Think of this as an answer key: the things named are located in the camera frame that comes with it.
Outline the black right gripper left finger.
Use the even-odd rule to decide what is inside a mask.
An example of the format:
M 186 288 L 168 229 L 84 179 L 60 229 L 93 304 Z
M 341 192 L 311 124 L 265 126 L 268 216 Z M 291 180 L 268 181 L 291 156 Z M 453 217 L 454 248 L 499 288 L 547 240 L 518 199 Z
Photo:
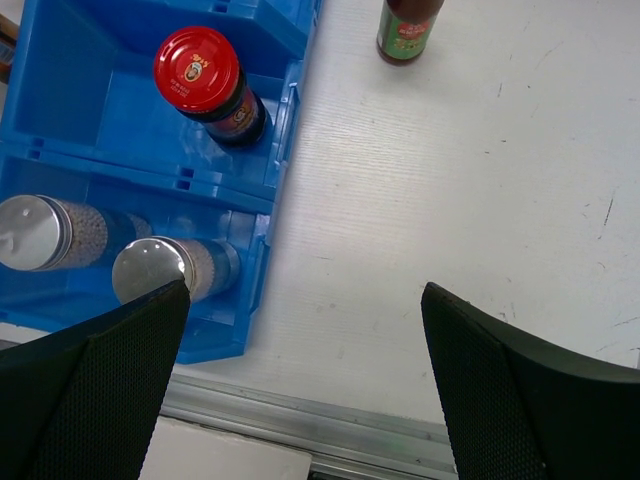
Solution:
M 136 479 L 190 308 L 183 281 L 1 352 L 4 479 Z

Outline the silver lid spice jar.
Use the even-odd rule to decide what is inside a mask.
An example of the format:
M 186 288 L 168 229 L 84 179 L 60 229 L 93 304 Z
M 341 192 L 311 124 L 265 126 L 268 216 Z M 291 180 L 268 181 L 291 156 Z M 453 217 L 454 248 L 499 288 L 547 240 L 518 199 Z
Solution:
M 102 267 L 129 243 L 152 235 L 142 217 L 45 195 L 1 203 L 1 263 L 17 271 Z
M 240 256 L 226 241 L 151 236 L 131 242 L 118 254 L 112 286 L 125 304 L 182 280 L 195 303 L 230 289 L 240 270 Z

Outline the red lid jar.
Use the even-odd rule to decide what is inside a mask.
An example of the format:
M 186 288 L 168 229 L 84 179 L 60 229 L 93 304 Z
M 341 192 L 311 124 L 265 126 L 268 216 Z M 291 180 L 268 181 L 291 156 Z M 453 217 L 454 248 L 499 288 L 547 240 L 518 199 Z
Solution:
M 217 30 L 190 26 L 169 35 L 155 55 L 153 78 L 161 96 L 218 144 L 246 147 L 265 130 L 264 104 Z

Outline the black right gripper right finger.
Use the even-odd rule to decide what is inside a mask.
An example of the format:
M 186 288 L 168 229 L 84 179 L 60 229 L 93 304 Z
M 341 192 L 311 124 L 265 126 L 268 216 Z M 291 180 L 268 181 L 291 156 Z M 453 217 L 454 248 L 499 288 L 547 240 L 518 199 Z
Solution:
M 638 478 L 638 370 L 545 341 L 435 283 L 421 311 L 459 478 Z

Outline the yellow cap sauce bottle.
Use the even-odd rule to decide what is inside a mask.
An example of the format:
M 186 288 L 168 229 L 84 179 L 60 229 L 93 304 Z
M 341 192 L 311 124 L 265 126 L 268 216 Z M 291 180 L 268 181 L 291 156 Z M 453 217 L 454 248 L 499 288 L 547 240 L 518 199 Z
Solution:
M 376 47 L 388 63 L 410 64 L 425 50 L 444 0 L 387 0 L 383 2 Z

